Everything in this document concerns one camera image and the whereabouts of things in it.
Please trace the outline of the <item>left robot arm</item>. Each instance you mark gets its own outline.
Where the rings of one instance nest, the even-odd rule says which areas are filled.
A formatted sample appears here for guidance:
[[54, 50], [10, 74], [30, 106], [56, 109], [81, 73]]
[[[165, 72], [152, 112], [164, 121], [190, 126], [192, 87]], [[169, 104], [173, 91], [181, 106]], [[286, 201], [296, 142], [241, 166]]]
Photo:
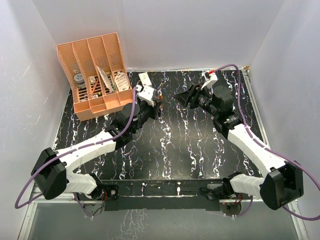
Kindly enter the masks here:
[[113, 117], [111, 125], [96, 136], [65, 149], [43, 150], [31, 171], [43, 197], [52, 200], [62, 193], [79, 193], [93, 200], [102, 198], [103, 193], [109, 191], [107, 185], [95, 174], [75, 173], [75, 169], [131, 142], [148, 119], [160, 117], [161, 104], [160, 98], [154, 101], [154, 106], [145, 100], [128, 103]]

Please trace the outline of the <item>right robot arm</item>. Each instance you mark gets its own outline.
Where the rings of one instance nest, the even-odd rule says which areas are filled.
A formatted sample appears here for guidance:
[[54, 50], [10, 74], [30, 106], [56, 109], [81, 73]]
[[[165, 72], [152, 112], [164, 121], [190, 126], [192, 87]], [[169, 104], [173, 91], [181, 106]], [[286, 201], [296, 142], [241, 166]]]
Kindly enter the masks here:
[[220, 193], [230, 199], [247, 194], [277, 210], [304, 195], [303, 173], [296, 165], [267, 151], [263, 143], [243, 124], [233, 110], [234, 98], [229, 88], [217, 86], [210, 94], [207, 87], [192, 85], [174, 95], [183, 107], [202, 108], [213, 117], [218, 133], [236, 145], [257, 167], [261, 177], [235, 172], [223, 179]]

